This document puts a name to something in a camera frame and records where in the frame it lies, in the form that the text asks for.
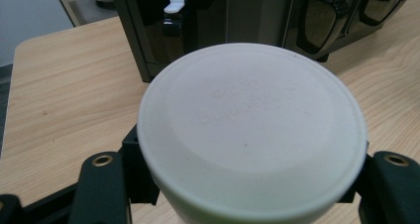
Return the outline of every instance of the circular top surface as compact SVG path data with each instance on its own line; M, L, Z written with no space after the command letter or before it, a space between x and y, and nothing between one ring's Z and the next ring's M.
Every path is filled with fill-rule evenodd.
M363 115L336 76L254 44L175 61L148 88L138 124L160 188L238 218L281 219L335 202L367 149Z

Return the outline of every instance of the wood grain surface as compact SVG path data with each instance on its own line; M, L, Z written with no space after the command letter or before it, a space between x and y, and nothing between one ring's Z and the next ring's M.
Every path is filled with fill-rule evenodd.
M392 151L420 162L419 15L420 0L408 0L383 29L323 63L360 103L371 155ZM120 148L146 88L118 18L19 45L0 193L28 205L76 182L85 159ZM359 200L335 204L317 223L360 223ZM177 223L162 195L157 207L133 205L133 220Z

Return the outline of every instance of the gray floor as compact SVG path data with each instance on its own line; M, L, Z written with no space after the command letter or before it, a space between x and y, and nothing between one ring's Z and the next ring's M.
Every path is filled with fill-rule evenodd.
M83 24L118 16L115 9L112 7L99 7L95 0L81 0L74 6L77 8L78 17L83 20ZM12 69L12 64L0 67L0 156L3 147L4 125L6 122Z

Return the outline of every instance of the white round lid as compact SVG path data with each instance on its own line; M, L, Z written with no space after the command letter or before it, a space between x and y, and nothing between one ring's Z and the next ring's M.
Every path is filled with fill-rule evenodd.
M237 220L285 220L336 202L367 151L363 114L335 75L255 44L173 62L143 97L138 135L160 188Z

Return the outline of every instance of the black machine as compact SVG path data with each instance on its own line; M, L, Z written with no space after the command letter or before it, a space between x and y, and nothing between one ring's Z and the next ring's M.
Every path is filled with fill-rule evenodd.
M326 61L406 0L114 0L144 82L190 52L258 43Z
M378 152L367 155L359 177L339 202L352 203L357 192L362 197L359 214L363 224L418 224L419 186L420 167L415 161ZM135 127L118 153L87 159L78 183L26 207L16 195L0 195L0 223L132 223L130 204L156 205L158 194Z

